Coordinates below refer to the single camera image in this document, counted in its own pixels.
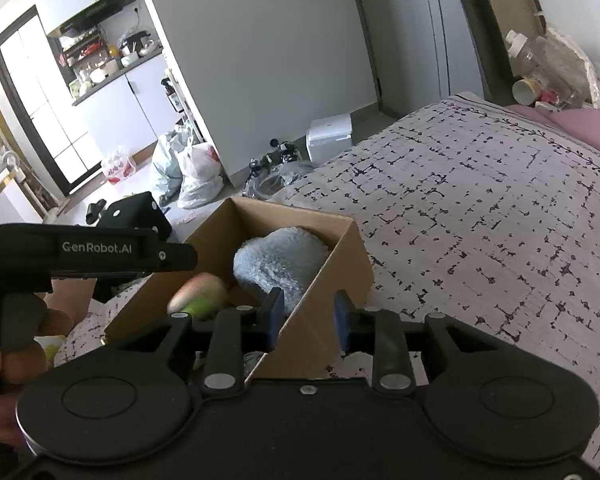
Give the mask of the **person's left hand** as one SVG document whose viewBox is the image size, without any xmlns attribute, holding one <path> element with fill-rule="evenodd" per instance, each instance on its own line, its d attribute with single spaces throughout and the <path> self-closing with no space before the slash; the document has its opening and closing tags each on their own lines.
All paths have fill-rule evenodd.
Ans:
<svg viewBox="0 0 600 480">
<path fill-rule="evenodd" d="M 36 326 L 38 336 L 67 336 L 86 318 L 96 282 L 94 280 L 55 280 L 49 294 L 39 292 L 10 296 L 8 302 L 18 310 L 42 308 L 44 315 Z M 34 340 L 14 352 L 0 350 L 0 379 L 8 391 L 0 394 L 0 442 L 22 448 L 24 437 L 16 417 L 16 405 L 22 386 L 46 371 L 43 348 Z"/>
</svg>

